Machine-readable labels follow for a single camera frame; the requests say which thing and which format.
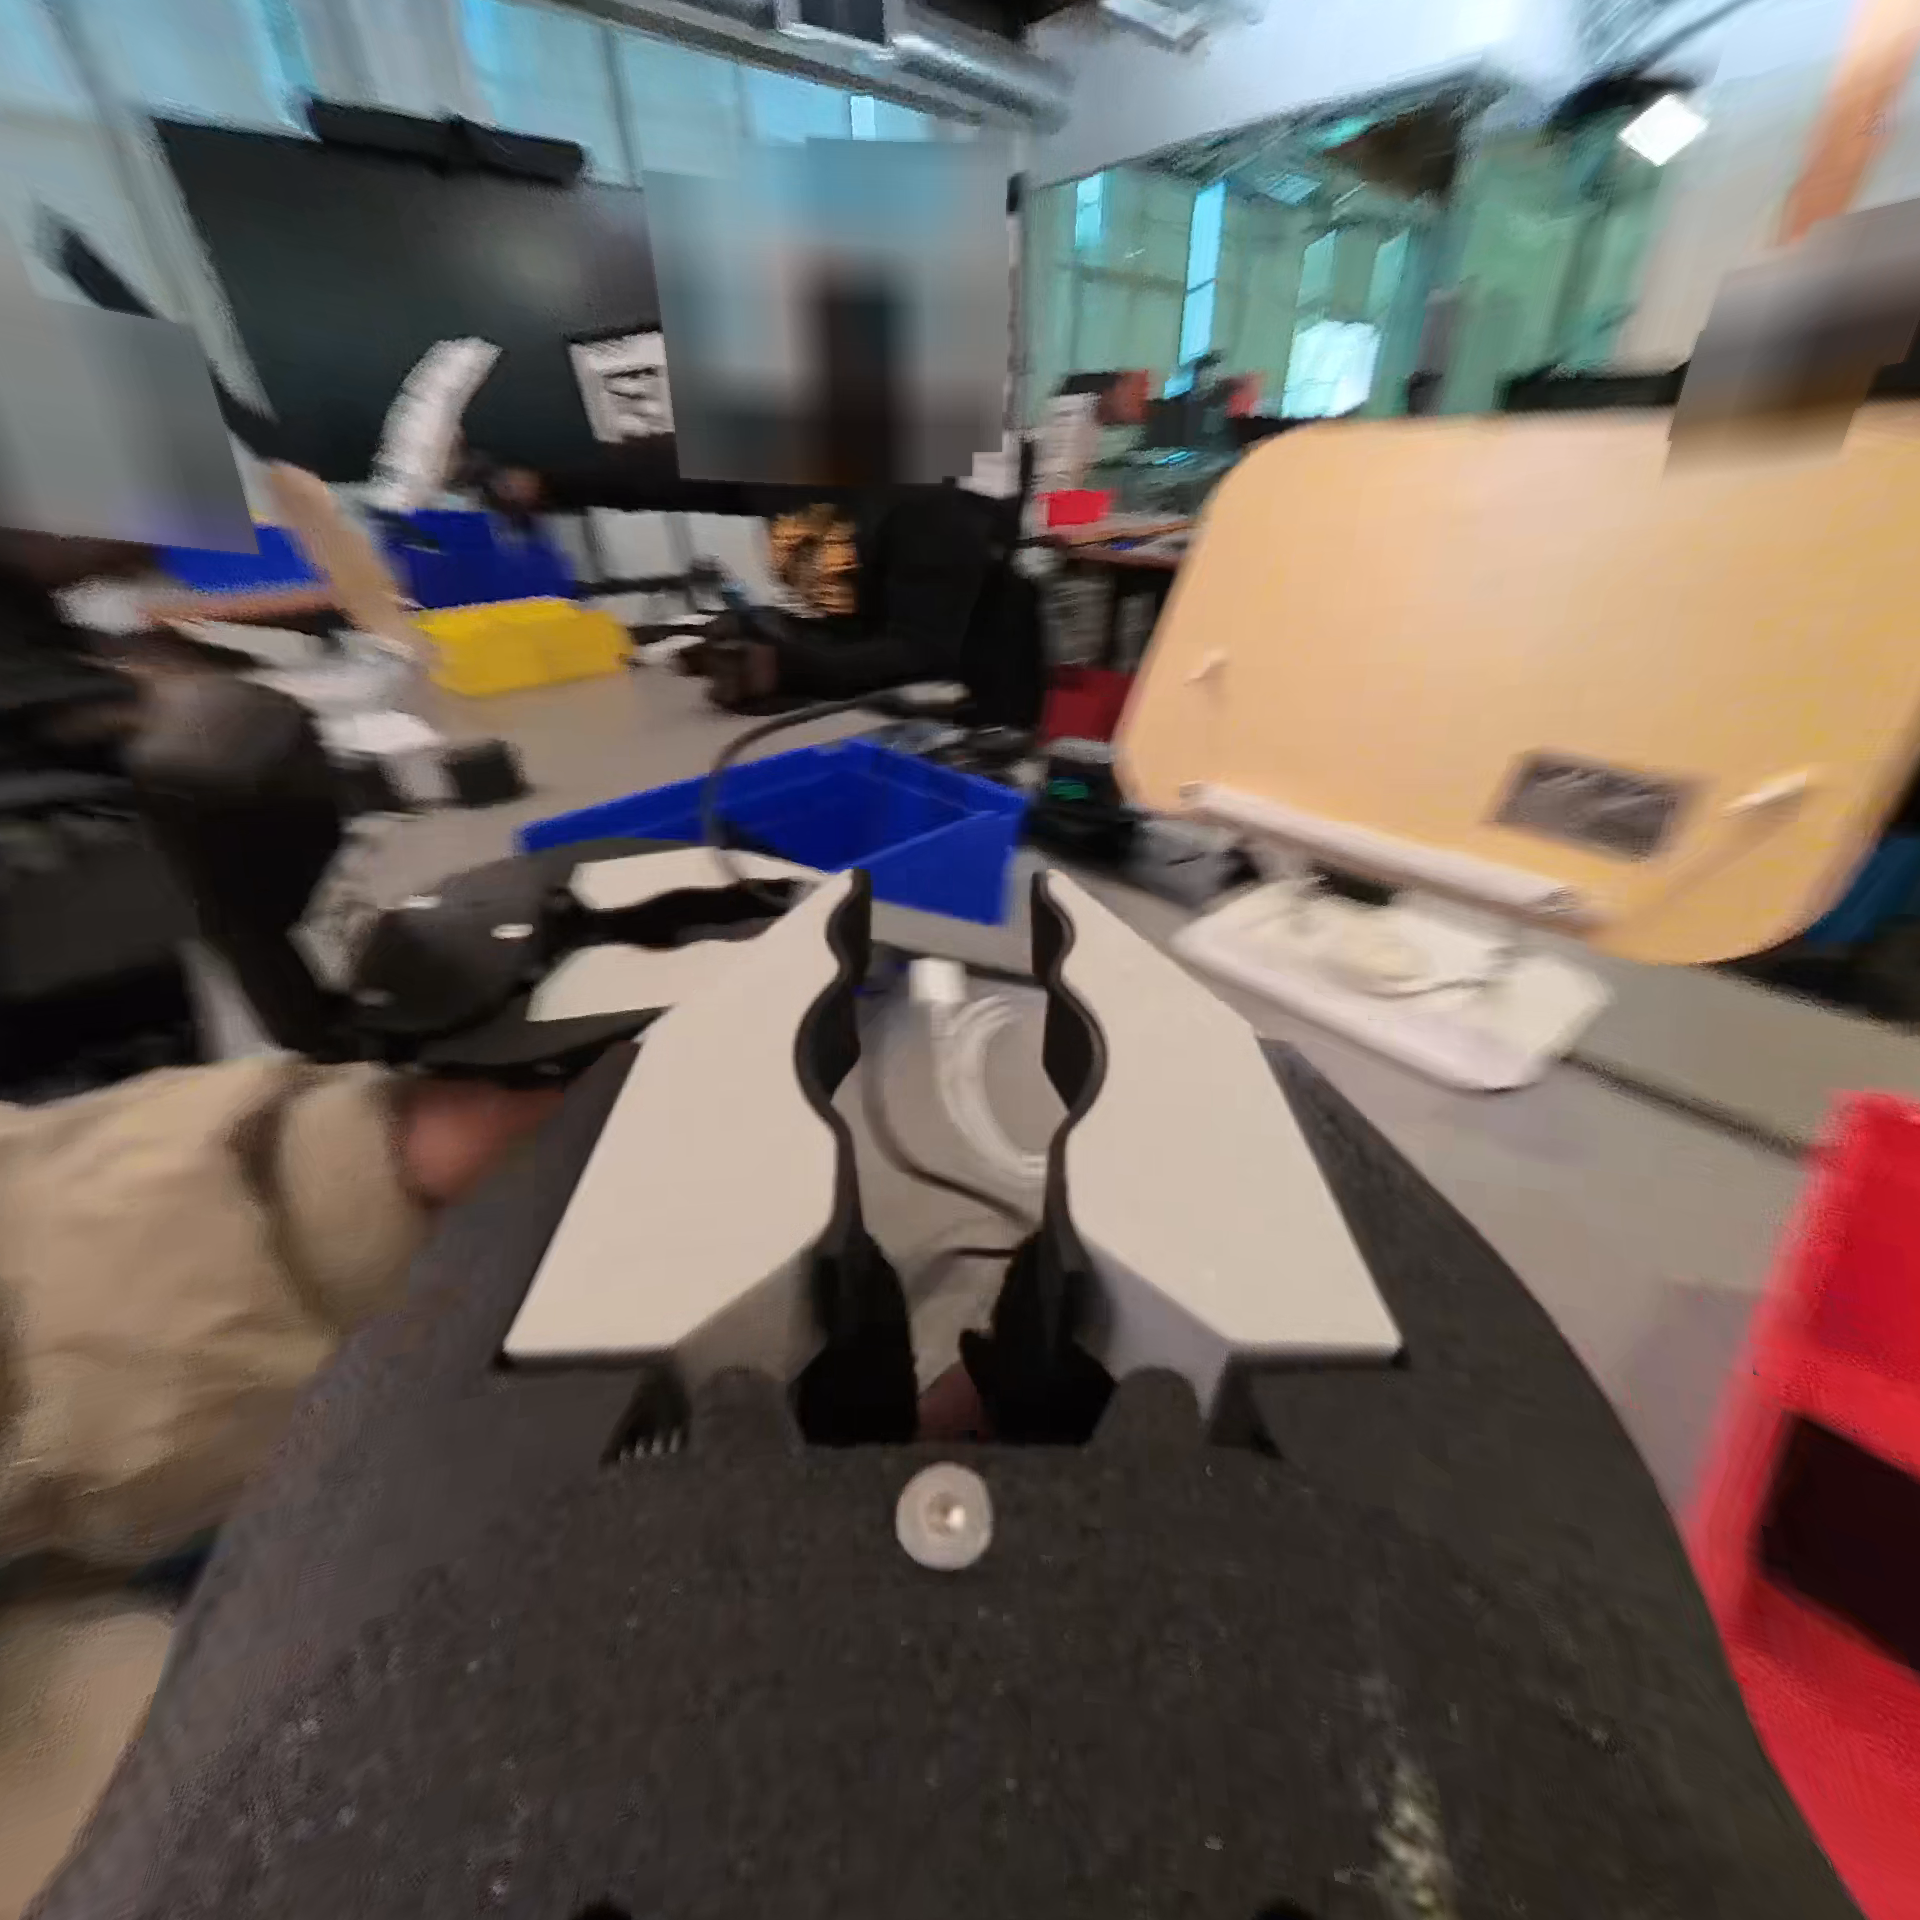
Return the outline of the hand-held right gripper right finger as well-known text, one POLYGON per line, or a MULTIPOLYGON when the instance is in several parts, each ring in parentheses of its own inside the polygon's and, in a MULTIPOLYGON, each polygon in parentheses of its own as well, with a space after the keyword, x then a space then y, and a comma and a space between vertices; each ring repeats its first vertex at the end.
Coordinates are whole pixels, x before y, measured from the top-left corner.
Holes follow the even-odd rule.
POLYGON ((1063 1101, 1041 1221, 971 1335, 1001 1442, 1087 1442, 1130 1375, 1212 1422, 1238 1380, 1392 1364, 1404 1333, 1258 1030, 1082 883, 1028 891, 1042 1070, 1063 1101))

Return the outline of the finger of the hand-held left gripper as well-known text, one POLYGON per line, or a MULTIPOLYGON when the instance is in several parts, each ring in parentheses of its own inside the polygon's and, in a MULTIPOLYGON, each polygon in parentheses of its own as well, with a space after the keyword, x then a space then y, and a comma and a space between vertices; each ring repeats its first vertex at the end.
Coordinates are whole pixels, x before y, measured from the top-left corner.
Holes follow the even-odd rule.
POLYGON ((751 911, 783 914, 820 883, 820 871, 780 855, 667 845, 584 855, 568 878, 568 891, 594 914, 632 911, 667 895, 715 895, 751 911))
POLYGON ((707 990, 774 925, 708 923, 671 947, 593 945, 563 958, 530 991, 530 1023, 656 1015, 707 990))

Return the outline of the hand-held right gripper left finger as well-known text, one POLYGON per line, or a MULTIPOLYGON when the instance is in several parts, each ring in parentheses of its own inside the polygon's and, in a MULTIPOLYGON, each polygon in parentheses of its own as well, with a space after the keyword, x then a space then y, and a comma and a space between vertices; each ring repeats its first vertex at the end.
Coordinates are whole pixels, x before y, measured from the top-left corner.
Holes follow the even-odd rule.
POLYGON ((499 1349, 499 1379, 636 1387, 616 1442, 720 1375, 787 1393, 812 1442, 919 1426, 904 1285, 836 1111, 873 959, 864 871, 818 879, 655 1019, 499 1349))

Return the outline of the blue plastic bin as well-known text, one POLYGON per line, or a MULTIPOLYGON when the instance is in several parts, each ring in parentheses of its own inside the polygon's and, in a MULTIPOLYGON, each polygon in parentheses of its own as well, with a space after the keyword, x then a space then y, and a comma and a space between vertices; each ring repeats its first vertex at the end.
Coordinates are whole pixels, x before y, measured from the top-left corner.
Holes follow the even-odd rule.
POLYGON ((864 735, 746 758, 715 819, 739 858, 864 871, 882 906, 1003 923, 1026 799, 1007 783, 864 735))
POLYGON ((160 575, 183 593, 234 596, 322 587, 322 574, 303 543, 288 530, 268 521, 255 525, 249 551, 167 543, 155 548, 155 559, 160 575))
POLYGON ((378 543, 422 611, 582 596, 570 555, 539 521, 426 509, 378 518, 378 543))

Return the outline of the red plastic bin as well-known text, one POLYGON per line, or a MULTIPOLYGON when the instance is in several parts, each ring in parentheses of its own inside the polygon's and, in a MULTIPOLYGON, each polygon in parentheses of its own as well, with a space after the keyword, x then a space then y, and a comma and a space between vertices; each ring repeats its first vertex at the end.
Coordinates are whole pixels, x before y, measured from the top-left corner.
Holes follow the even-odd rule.
POLYGON ((1865 1916, 1919 1916, 1919 1115, 1852 1095, 1722 1394, 1688 1546, 1865 1916))

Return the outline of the person's left hand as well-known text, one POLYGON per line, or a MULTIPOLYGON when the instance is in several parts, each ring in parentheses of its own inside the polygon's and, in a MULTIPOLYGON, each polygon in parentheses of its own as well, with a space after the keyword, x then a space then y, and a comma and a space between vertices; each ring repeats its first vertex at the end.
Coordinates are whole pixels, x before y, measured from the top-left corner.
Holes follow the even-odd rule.
POLYGON ((399 1169, 423 1209, 447 1209, 481 1186, 563 1105, 566 1089, 502 1089, 414 1078, 399 1092, 399 1169))

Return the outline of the yellow plastic bin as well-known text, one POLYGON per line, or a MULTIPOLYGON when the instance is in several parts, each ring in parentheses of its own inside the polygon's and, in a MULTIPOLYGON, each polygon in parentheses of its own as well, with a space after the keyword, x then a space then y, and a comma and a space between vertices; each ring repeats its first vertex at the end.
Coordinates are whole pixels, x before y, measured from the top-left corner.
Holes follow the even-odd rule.
POLYGON ((632 651, 611 612, 560 596, 423 611, 414 623, 428 677, 463 700, 606 678, 632 651))

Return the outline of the red storage box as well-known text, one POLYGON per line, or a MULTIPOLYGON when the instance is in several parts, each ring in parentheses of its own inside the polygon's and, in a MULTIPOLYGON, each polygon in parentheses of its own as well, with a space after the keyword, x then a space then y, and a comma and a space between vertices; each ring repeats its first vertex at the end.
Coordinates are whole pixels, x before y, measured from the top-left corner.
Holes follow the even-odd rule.
POLYGON ((1136 686, 1132 667, 1060 662, 1049 669, 1038 740, 1082 739, 1108 746, 1136 686))

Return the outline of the black wall screen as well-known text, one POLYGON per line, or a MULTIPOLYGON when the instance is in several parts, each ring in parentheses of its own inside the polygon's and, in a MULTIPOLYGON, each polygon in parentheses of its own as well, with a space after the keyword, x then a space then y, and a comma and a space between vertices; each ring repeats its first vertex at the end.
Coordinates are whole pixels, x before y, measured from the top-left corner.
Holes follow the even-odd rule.
POLYGON ((406 121, 412 150, 158 123, 276 453, 369 478, 442 341, 502 357, 463 442, 563 513, 760 513, 968 482, 1001 453, 1015 332, 999 142, 747 142, 640 186, 558 142, 406 121), (674 438, 594 442, 570 342, 660 330, 674 438))

